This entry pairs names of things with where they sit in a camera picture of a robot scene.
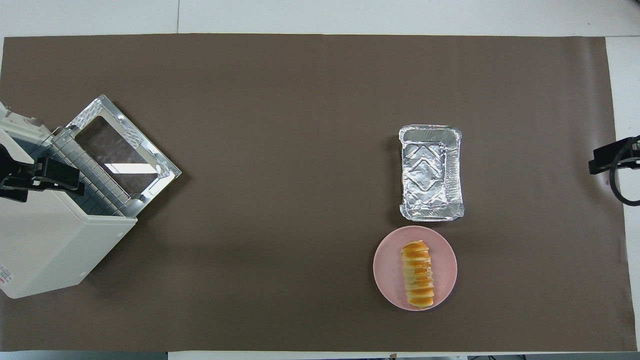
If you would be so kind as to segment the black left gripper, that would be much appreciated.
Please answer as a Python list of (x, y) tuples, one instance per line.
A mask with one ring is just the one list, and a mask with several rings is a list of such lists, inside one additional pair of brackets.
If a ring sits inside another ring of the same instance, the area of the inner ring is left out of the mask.
[[(34, 171), (38, 183), (33, 181)], [(49, 157), (39, 157), (36, 164), (16, 161), (4, 145), (0, 146), (0, 182), (1, 198), (19, 203), (26, 203), (29, 190), (60, 191), (80, 197), (85, 194), (85, 183), (80, 181), (77, 168)]]

